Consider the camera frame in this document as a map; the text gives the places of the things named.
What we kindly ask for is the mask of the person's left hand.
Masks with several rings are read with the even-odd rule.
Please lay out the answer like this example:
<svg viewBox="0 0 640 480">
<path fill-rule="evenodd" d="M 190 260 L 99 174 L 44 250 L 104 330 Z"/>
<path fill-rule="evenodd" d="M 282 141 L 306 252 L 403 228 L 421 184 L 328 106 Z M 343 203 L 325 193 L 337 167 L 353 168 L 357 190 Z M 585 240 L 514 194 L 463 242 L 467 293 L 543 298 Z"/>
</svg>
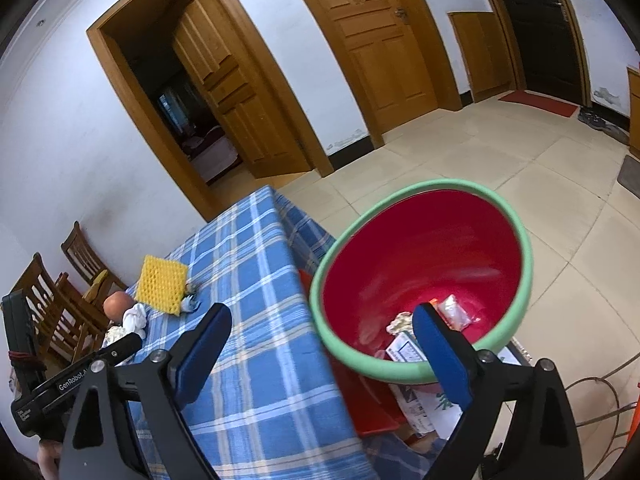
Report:
<svg viewBox="0 0 640 480">
<path fill-rule="evenodd" d="M 52 440 L 40 440 L 37 452 L 37 462 L 44 480 L 58 480 L 60 478 L 60 459 L 62 444 Z"/>
</svg>

